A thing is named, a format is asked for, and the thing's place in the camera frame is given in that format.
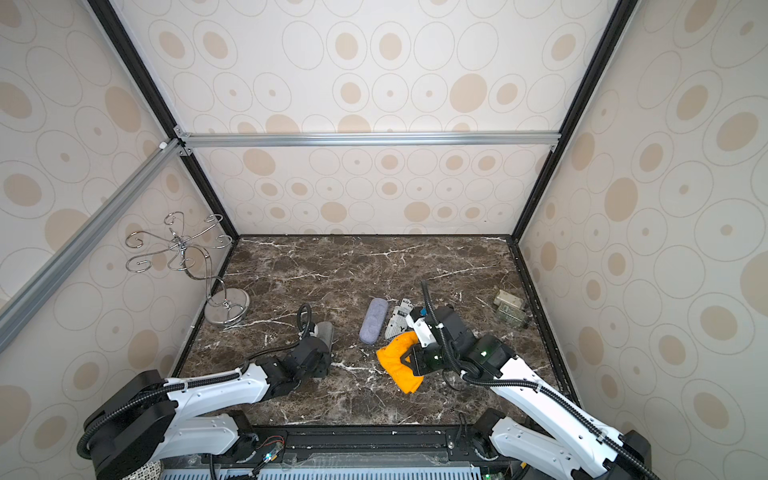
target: yellow towel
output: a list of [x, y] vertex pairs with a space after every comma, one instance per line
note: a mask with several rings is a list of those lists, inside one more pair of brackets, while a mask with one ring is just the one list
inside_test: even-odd
[[416, 343], [419, 343], [416, 332], [405, 332], [395, 337], [388, 346], [376, 351], [379, 363], [405, 393], [414, 393], [424, 380], [423, 376], [414, 376], [413, 371], [400, 362], [400, 357]]

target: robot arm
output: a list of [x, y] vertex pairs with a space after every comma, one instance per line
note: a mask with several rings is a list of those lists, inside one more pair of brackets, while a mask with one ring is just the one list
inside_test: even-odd
[[238, 452], [253, 455], [249, 425], [231, 416], [201, 417], [242, 403], [288, 395], [307, 377], [324, 377], [330, 348], [316, 336], [301, 339], [283, 358], [259, 356], [229, 372], [162, 379], [157, 370], [134, 377], [91, 415], [78, 454], [90, 458], [98, 480], [123, 478], [147, 462], [179, 455]]
[[485, 437], [475, 443], [479, 453], [523, 460], [557, 480], [572, 480], [574, 473], [582, 478], [657, 478], [650, 472], [646, 439], [636, 432], [624, 437], [578, 408], [500, 340], [491, 335], [476, 339], [452, 307], [435, 310], [424, 283], [422, 288], [430, 314], [412, 323], [426, 322], [429, 331], [414, 329], [419, 344], [403, 356], [411, 360], [406, 365], [414, 375], [450, 368], [466, 382], [490, 387], [552, 435], [489, 410], [475, 426]]

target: jewelry stand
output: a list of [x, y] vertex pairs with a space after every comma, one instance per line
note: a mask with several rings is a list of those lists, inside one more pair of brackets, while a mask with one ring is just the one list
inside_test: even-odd
[[[193, 242], [193, 240], [200, 235], [217, 227], [219, 222], [221, 222], [221, 218], [222, 216], [219, 214], [209, 215], [205, 219], [205, 223], [209, 223], [210, 226], [197, 235], [190, 237], [184, 235], [184, 213], [169, 213], [163, 219], [163, 223], [170, 231], [170, 239], [159, 237], [158, 235], [145, 230], [133, 232], [125, 238], [125, 245], [129, 248], [142, 248], [144, 246], [144, 241], [139, 235], [148, 235], [163, 240], [167, 243], [168, 248], [131, 257], [125, 263], [125, 268], [132, 273], [146, 272], [152, 268], [152, 258], [154, 258], [155, 255], [165, 252], [174, 252], [174, 256], [168, 261], [167, 267], [170, 270], [175, 270], [177, 272], [185, 272], [187, 276], [193, 280], [205, 281], [205, 320], [212, 325], [226, 328], [239, 323], [239, 321], [245, 317], [245, 312], [250, 305], [250, 296], [245, 290], [239, 288], [227, 288], [224, 280], [220, 276], [213, 274], [213, 261], [211, 260], [207, 249], [227, 248], [232, 244], [232, 237], [229, 235], [219, 235], [216, 237], [216, 245], [210, 246], [201, 246]], [[177, 221], [180, 222], [180, 233], [177, 232], [177, 230], [179, 230]], [[190, 249], [196, 250], [203, 256], [205, 262], [205, 276], [195, 276], [190, 272], [190, 268], [195, 265], [195, 260], [188, 256]], [[217, 281], [221, 283], [221, 290], [211, 295], [213, 290], [212, 287]]]

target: beige polka dot wallpaper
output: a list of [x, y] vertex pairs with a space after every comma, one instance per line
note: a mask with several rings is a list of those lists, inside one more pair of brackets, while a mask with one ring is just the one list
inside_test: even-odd
[[511, 232], [547, 145], [201, 148], [241, 234]]
[[650, 0], [521, 246], [586, 410], [765, 478], [768, 2]]
[[120, 0], [189, 132], [558, 130], [615, 0]]
[[164, 138], [74, 0], [0, 2], [0, 308]]
[[[163, 219], [184, 212], [187, 234], [202, 231], [210, 214], [183, 164], [173, 160], [82, 264], [0, 354], [0, 478], [94, 478], [75, 445], [83, 421], [137, 373], [168, 375], [205, 294], [204, 282], [169, 270], [169, 253], [152, 258], [146, 273], [129, 273], [137, 252], [165, 244], [146, 238], [130, 249], [137, 230], [167, 236]], [[219, 229], [200, 237], [212, 244]], [[218, 270], [225, 254], [209, 250]], [[202, 263], [192, 266], [200, 276]]]

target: marble floor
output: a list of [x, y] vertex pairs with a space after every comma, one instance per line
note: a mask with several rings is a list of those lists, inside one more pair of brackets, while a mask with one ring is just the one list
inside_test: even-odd
[[376, 350], [359, 341], [373, 297], [421, 304], [419, 281], [429, 279], [432, 302], [451, 303], [477, 337], [493, 333], [511, 345], [553, 387], [554, 375], [533, 322], [512, 329], [493, 316], [498, 289], [525, 297], [505, 239], [498, 237], [244, 237], [227, 268], [228, 286], [251, 298], [246, 318], [222, 331], [204, 323], [181, 370], [199, 376], [239, 366], [265, 346], [295, 340], [295, 315], [309, 302], [313, 320], [335, 328], [333, 365], [325, 379], [304, 381], [290, 395], [238, 406], [258, 425], [470, 423], [486, 408], [521, 421], [522, 412], [489, 389], [460, 385], [438, 372], [405, 394], [380, 366]]

